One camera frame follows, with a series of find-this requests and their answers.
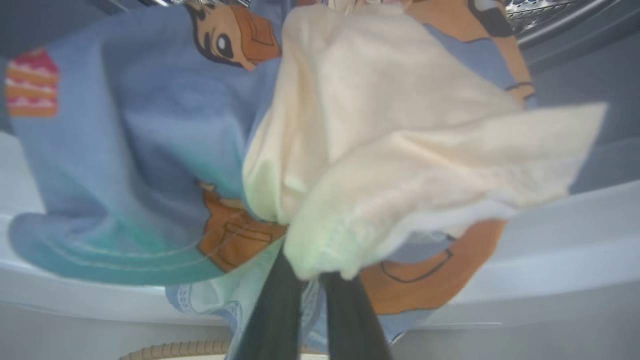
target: cream cloth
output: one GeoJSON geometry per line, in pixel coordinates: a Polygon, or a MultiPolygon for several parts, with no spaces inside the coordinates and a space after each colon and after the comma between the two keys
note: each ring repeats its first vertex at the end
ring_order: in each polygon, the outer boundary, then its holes
{"type": "Polygon", "coordinates": [[[412,232],[460,234],[565,196],[605,111],[522,111],[400,6],[296,8],[282,47],[243,181],[255,214],[290,224],[302,279],[349,279],[412,232]]]}

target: cartoon face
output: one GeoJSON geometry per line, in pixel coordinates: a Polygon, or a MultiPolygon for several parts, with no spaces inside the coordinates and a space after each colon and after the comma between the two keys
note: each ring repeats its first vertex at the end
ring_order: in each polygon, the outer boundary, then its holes
{"type": "Polygon", "coordinates": [[[271,22],[236,5],[188,4],[196,48],[205,58],[253,70],[280,56],[271,22]]]}

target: cake graphic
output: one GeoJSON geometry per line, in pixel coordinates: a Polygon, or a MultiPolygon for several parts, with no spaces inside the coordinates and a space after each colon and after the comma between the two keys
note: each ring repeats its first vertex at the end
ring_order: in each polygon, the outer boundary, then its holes
{"type": "Polygon", "coordinates": [[[13,117],[52,117],[58,112],[58,67],[47,51],[37,49],[13,59],[5,89],[13,117]]]}

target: white plastic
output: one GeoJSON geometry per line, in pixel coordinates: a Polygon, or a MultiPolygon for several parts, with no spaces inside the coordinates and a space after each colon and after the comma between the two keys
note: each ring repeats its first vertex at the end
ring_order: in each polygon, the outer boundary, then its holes
{"type": "MultiPolygon", "coordinates": [[[[221,325],[176,312],[160,287],[62,279],[11,250],[13,216],[42,211],[16,139],[0,134],[0,302],[59,315],[221,325]]],[[[640,181],[575,195],[514,219],[495,255],[419,327],[515,325],[597,311],[640,284],[640,181]]]]}

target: cartoon hair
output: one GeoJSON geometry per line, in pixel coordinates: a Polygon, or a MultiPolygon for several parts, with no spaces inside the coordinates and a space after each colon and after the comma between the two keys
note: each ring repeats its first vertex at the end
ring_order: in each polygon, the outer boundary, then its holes
{"type": "MultiPolygon", "coordinates": [[[[209,7],[212,10],[215,10],[216,6],[214,4],[203,4],[204,6],[209,7]]],[[[198,20],[202,21],[207,16],[203,9],[196,9],[193,5],[187,4],[185,6],[189,16],[191,17],[191,23],[193,24],[193,42],[196,45],[196,49],[198,52],[204,56],[205,58],[216,62],[223,63],[231,66],[242,67],[242,64],[231,61],[229,59],[221,58],[216,56],[211,52],[211,39],[209,38],[209,33],[205,34],[204,38],[204,46],[200,43],[200,39],[198,38],[198,20]]]]}

